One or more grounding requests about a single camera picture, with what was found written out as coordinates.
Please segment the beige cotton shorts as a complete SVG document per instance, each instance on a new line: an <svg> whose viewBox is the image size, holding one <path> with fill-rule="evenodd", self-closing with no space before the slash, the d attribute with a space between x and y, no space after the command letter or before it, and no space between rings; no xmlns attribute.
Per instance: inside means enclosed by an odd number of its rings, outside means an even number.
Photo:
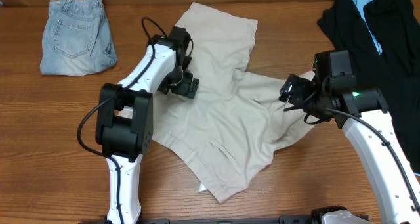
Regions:
<svg viewBox="0 0 420 224"><path fill-rule="evenodd" d="M275 151L311 130L302 111L284 111L283 80L247 71L257 24L192 3L177 26L194 42L188 68L199 79L196 96L154 95L154 141L176 153L218 202L245 190Z"/></svg>

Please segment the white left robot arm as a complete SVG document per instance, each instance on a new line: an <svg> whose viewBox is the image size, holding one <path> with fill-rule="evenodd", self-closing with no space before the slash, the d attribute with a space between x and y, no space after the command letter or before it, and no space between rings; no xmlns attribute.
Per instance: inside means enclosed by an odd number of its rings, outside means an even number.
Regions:
<svg viewBox="0 0 420 224"><path fill-rule="evenodd" d="M125 79L100 90L95 139L110 172L106 223L141 222L140 164L152 143L153 95L195 97L200 81L186 70L192 49L190 34L175 26L168 36L148 40L143 59Z"/></svg>

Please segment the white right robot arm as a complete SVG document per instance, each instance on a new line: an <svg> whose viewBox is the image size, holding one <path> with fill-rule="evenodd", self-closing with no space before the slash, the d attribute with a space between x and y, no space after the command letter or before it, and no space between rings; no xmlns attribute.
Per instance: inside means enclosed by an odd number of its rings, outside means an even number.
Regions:
<svg viewBox="0 0 420 224"><path fill-rule="evenodd" d="M335 120L362 162L383 223L418 223L419 183L380 89L358 85L348 51L317 53L313 67L312 80L289 75L279 100L315 124Z"/></svg>

